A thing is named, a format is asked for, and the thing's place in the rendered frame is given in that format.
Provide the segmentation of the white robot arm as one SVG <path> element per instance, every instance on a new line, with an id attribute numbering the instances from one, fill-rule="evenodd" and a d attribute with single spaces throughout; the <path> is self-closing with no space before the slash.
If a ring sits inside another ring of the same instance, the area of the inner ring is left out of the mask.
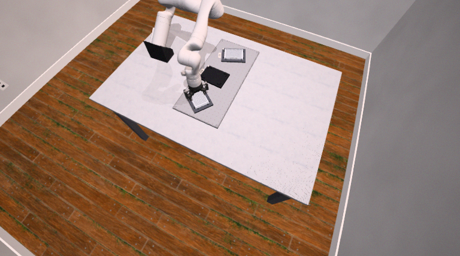
<path id="1" fill-rule="evenodd" d="M 198 14 L 195 27 L 189 41 L 180 49 L 177 60 L 185 69 L 181 72 L 186 76 L 190 87 L 198 87 L 202 80 L 199 73 L 201 56 L 197 52 L 202 49 L 208 32 L 208 18 L 218 19 L 223 16 L 224 8 L 220 0 L 158 0 L 166 7 L 165 11 L 158 11 L 155 28 L 152 30 L 150 43 L 166 47 L 168 34 L 175 8 Z"/>

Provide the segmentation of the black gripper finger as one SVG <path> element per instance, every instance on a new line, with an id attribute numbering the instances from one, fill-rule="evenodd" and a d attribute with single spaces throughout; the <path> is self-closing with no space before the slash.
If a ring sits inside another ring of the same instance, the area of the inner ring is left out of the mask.
<path id="1" fill-rule="evenodd" d="M 188 90 L 185 90 L 185 89 L 184 89 L 183 91 L 184 91 L 184 93 L 185 93 L 185 97 L 186 97 L 186 99 L 188 99 L 188 98 L 189 98 L 189 99 L 190 99 L 190 101 L 193 101 L 193 100 L 192 100 L 192 96 L 195 94 L 195 92 L 196 92 L 196 91 L 193 91 L 193 92 L 189 92 L 189 89 L 188 89 Z M 189 94 L 188 94 L 188 92 L 189 92 Z"/>
<path id="2" fill-rule="evenodd" d="M 202 91 L 204 95 L 206 95 L 206 90 L 208 90 L 208 83 L 204 81 L 202 84 L 205 86 L 205 88 L 202 87 L 202 89 L 199 89 L 199 91 Z"/>

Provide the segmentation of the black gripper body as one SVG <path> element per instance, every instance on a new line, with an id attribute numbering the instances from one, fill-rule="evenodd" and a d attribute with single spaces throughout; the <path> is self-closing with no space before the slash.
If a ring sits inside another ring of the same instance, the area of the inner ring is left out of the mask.
<path id="1" fill-rule="evenodd" d="M 190 87 L 189 85 L 188 85 L 188 87 L 189 87 L 189 92 L 196 91 L 195 93 L 197 93 L 197 92 L 199 92 L 199 89 L 202 89 L 203 84 L 201 82 L 201 84 L 198 87 L 193 88 L 193 87 Z"/>

